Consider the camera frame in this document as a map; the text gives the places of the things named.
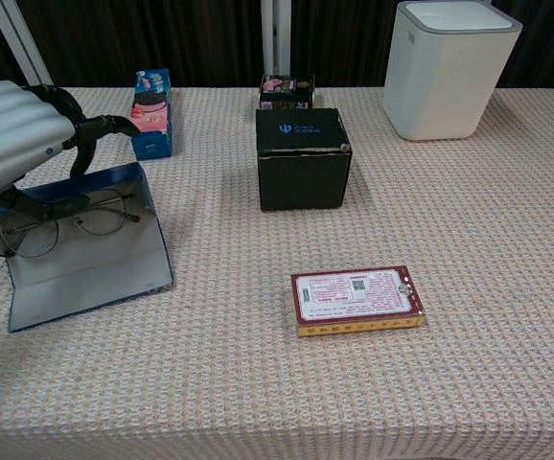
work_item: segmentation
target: white bin lid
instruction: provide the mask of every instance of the white bin lid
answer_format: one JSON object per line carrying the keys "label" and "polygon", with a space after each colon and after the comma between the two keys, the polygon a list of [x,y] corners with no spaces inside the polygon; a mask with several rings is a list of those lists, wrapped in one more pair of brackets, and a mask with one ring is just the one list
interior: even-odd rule
{"label": "white bin lid", "polygon": [[512,32],[521,24],[496,8],[476,1],[402,2],[399,9],[420,29],[435,34]]}

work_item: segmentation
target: blue and pink box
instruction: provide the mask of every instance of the blue and pink box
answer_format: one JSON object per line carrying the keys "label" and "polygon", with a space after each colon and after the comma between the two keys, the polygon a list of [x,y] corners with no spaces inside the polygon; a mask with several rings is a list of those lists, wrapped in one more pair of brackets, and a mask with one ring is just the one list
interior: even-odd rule
{"label": "blue and pink box", "polygon": [[130,111],[130,120],[141,131],[140,135],[132,138],[132,148],[137,160],[173,155],[171,117],[169,69],[137,72],[134,103]]}

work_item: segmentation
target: black box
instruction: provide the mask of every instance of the black box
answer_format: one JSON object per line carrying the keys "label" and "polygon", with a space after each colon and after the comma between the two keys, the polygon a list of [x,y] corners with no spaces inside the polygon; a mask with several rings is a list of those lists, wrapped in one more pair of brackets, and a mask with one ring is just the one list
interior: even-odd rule
{"label": "black box", "polygon": [[260,207],[338,208],[352,148],[335,108],[256,110]]}
{"label": "black box", "polygon": [[264,75],[260,84],[260,109],[312,108],[315,77]]}

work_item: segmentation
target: white trash bin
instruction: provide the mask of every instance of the white trash bin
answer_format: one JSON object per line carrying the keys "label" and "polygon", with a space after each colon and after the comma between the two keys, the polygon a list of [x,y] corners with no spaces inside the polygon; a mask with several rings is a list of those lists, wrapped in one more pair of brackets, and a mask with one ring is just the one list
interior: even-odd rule
{"label": "white trash bin", "polygon": [[399,3],[385,112],[411,141],[473,134],[522,25],[474,0]]}

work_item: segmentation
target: beige tablecloth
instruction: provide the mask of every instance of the beige tablecloth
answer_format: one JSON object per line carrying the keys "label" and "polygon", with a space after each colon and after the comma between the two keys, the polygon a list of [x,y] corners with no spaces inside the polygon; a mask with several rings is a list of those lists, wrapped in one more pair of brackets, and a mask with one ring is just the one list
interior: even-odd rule
{"label": "beige tablecloth", "polygon": [[[257,91],[175,89],[176,154],[143,163],[173,289],[11,334],[0,259],[0,459],[554,459],[554,90],[497,90],[472,137],[421,143],[380,88],[317,99],[354,150],[342,208],[262,213]],[[133,160],[109,136],[92,169]],[[291,273],[382,265],[424,327],[297,337]]]}

